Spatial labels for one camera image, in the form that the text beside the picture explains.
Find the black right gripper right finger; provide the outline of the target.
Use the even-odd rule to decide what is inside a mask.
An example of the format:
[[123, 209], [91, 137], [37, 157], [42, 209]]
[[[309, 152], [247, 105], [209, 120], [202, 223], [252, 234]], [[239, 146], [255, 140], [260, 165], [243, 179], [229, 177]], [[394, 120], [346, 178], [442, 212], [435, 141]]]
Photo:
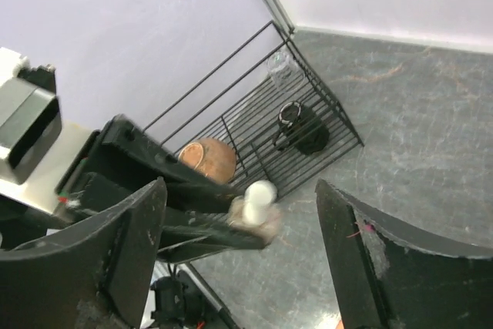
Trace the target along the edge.
[[325, 180], [317, 212], [345, 328], [490, 328], [492, 249], [422, 230]]

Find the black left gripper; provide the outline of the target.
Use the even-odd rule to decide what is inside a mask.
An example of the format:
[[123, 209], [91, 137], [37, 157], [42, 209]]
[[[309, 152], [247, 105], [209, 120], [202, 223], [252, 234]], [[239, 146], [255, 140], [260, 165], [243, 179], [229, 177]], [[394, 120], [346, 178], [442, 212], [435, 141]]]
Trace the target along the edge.
[[262, 237], [237, 229], [226, 212], [240, 195], [230, 186], [176, 183], [177, 158], [125, 116], [91, 133], [56, 187], [54, 215], [74, 223], [163, 178], [167, 206], [157, 259], [184, 264], [227, 250], [262, 250]]

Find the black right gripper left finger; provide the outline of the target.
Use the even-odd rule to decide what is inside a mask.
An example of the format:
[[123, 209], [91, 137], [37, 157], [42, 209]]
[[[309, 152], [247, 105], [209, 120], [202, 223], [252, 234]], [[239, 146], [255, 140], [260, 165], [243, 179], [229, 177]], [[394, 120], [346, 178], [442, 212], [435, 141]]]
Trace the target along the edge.
[[159, 178], [109, 209], [1, 253], [3, 328], [138, 328], [167, 201]]

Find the nail polish bottle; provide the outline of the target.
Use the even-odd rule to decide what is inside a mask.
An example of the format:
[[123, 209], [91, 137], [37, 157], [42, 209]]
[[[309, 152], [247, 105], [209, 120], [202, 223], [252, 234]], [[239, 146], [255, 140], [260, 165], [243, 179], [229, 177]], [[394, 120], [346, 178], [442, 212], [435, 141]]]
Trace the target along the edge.
[[233, 229], [249, 232], [270, 245], [281, 225], [281, 211], [276, 199], [277, 188], [270, 181], [251, 183], [242, 196], [232, 200], [227, 223]]

